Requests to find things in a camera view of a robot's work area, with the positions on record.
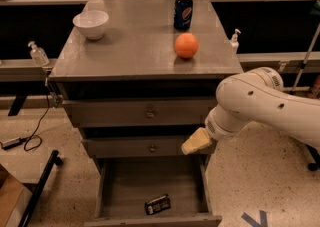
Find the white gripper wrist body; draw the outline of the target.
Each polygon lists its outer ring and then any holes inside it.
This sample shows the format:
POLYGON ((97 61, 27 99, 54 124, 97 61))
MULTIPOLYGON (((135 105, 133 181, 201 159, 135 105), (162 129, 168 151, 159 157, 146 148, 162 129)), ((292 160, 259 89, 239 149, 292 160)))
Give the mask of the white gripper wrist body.
POLYGON ((248 124, 224 110, 220 105, 214 107, 205 119, 205 129, 211 139, 220 141, 233 137, 248 124))

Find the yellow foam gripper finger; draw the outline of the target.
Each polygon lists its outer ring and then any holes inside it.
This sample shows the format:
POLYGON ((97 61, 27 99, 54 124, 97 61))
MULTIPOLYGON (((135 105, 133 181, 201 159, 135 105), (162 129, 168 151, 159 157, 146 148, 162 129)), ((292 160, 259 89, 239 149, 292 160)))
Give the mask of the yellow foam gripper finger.
POLYGON ((212 144, 205 128, 198 128, 182 145, 181 150, 185 155, 199 152, 212 144))

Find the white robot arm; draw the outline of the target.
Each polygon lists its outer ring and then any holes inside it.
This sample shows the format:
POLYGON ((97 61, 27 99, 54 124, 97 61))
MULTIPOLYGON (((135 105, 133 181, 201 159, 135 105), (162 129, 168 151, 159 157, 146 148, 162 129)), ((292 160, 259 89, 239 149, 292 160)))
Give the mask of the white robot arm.
POLYGON ((232 137, 255 121, 272 126, 298 141, 320 150, 320 101, 283 91, 279 73, 260 67, 221 81, 217 105, 181 146, 186 155, 232 137))

